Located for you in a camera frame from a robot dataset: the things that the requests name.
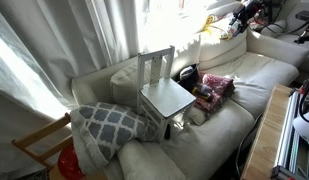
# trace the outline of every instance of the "gray patterned pillow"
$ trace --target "gray patterned pillow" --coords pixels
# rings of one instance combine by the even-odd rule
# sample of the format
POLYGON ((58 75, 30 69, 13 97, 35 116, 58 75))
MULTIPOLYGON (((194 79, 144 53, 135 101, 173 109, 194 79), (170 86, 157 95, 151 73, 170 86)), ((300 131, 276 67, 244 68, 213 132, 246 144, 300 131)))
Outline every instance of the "gray patterned pillow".
POLYGON ((93 103, 71 111, 74 148, 84 173, 106 166, 129 140, 156 139, 157 127, 130 108, 108 103, 93 103))

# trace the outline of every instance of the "blanket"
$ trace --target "blanket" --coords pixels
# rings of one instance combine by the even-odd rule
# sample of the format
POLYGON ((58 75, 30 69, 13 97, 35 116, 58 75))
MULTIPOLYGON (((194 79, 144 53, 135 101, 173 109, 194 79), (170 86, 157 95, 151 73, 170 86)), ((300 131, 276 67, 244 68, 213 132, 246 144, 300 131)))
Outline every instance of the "blanket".
POLYGON ((92 103, 70 112, 74 149, 84 174, 103 169, 131 139, 154 141, 157 126, 130 108, 92 103))
POLYGON ((194 107, 203 110, 206 113, 206 117, 209 118, 213 113, 222 107, 223 102, 227 97, 234 94, 235 86, 233 79, 216 76, 204 72, 198 72, 199 80, 198 84, 208 87, 209 99, 194 94, 196 101, 194 107))

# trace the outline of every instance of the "black bag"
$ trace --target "black bag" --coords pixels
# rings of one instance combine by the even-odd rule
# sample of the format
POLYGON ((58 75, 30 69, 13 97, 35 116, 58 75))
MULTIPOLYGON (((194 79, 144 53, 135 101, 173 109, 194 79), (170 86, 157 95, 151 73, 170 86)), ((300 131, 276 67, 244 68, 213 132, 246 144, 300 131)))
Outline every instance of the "black bag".
POLYGON ((176 82, 189 92, 192 92, 192 89, 194 88, 197 81, 198 81, 197 64, 192 64, 184 68, 176 77, 176 82))

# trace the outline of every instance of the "red object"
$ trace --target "red object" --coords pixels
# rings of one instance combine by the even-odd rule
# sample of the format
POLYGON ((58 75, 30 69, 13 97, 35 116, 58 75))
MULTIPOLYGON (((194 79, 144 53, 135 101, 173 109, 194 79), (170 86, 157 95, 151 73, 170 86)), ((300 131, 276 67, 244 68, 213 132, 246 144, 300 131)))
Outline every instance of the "red object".
POLYGON ((73 143, 61 151, 58 158, 58 169, 66 179, 80 180, 85 176, 78 165, 73 143))

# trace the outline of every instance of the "wooden chair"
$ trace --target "wooden chair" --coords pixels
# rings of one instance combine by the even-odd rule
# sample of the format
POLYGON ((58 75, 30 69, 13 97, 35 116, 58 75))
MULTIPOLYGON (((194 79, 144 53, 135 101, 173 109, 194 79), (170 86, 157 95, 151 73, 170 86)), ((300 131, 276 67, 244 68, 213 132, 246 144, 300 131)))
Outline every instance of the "wooden chair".
POLYGON ((58 153, 59 151, 61 151, 64 147, 73 143, 72 136, 70 135, 66 137, 61 142, 56 144, 54 147, 50 148, 49 150, 47 150, 46 152, 42 154, 37 154, 31 151, 30 149, 28 149, 28 147, 38 142, 42 138, 66 126, 69 122, 71 122, 71 117, 69 116, 69 114, 66 113, 64 117, 62 117, 61 119, 55 122, 51 122, 50 124, 46 125, 42 129, 39 129, 23 138, 13 139, 12 144, 16 148, 23 151, 25 154, 27 154, 28 156, 32 157, 34 160, 36 160, 37 162, 45 166, 47 169, 51 170, 54 165, 48 162, 47 160, 53 155, 55 155, 56 153, 58 153))
POLYGON ((174 59, 175 47, 138 55, 138 93, 137 112, 146 113, 153 120, 158 129, 158 142, 163 140, 169 121, 177 114, 184 111, 183 119, 187 118, 190 108, 195 102, 195 97, 170 78, 174 59), (161 77, 163 57, 167 63, 164 76, 161 77), (151 62, 150 80, 144 85, 145 62, 151 62))

